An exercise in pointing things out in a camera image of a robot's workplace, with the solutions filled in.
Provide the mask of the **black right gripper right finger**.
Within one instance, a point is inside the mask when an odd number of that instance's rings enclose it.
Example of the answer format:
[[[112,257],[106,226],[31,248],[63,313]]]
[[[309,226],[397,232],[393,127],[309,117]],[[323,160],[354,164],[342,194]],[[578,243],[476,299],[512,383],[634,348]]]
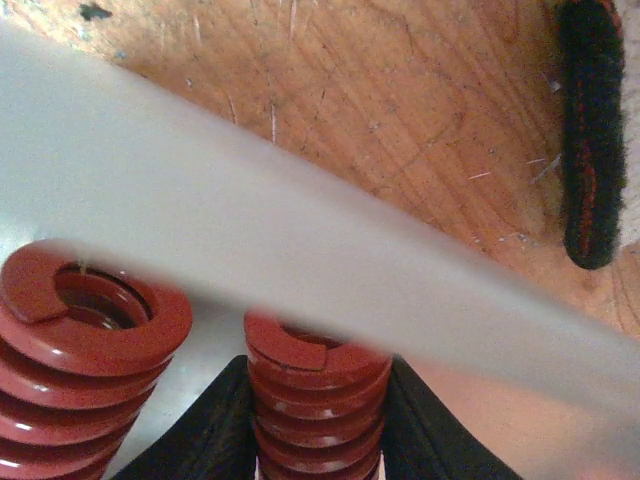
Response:
[[[381,436],[388,479],[518,479],[400,356],[393,358]]]

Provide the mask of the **clear tray of red parts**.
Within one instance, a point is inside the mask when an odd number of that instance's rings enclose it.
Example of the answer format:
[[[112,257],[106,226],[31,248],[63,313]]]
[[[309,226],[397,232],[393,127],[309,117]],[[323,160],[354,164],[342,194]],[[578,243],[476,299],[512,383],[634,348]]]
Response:
[[[589,410],[530,479],[639,474],[639,344],[409,215],[101,59],[1,22],[1,242],[61,237]]]

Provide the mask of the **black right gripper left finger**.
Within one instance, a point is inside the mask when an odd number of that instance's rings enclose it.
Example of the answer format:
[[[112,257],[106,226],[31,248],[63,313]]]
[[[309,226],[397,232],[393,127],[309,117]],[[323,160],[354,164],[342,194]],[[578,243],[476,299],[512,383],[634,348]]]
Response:
[[[256,439],[248,357],[238,355],[150,447],[116,479],[253,479]]]

